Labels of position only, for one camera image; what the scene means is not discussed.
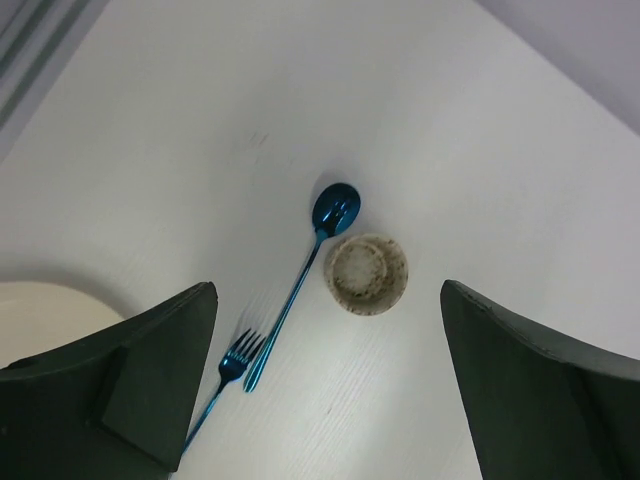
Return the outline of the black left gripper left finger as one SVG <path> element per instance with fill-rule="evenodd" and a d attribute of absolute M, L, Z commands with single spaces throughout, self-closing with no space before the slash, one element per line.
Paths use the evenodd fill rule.
<path fill-rule="evenodd" d="M 166 479 L 218 309 L 211 282 L 1 370 L 4 479 Z"/>

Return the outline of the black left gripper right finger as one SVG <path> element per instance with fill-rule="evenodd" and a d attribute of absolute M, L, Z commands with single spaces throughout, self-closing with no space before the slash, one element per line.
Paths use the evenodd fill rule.
<path fill-rule="evenodd" d="M 636 479 L 639 362 L 447 280 L 443 326 L 485 479 Z"/>

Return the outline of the cream round plate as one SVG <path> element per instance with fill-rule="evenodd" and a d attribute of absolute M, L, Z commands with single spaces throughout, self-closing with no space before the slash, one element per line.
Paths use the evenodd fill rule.
<path fill-rule="evenodd" d="M 99 299 L 53 283 L 1 284 L 1 366 L 81 339 L 124 320 Z"/>

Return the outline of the speckled ceramic cup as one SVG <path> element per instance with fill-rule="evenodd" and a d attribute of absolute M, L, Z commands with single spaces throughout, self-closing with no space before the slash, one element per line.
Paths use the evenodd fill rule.
<path fill-rule="evenodd" d="M 407 287 L 407 257 L 394 239 L 375 233 L 336 243 L 324 263 L 325 283 L 335 301 L 359 316 L 390 310 Z"/>

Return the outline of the blue metal spoon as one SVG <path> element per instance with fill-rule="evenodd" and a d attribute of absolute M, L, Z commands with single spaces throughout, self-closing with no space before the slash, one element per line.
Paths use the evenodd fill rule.
<path fill-rule="evenodd" d="M 348 183 L 333 183 L 318 195 L 311 210 L 311 225 L 314 232 L 313 246 L 263 347 L 245 377 L 243 383 L 245 393 L 252 393 L 258 386 L 276 341 L 293 307 L 294 301 L 311 271 L 323 244 L 343 234 L 354 223 L 360 209 L 360 194 L 354 186 Z"/>

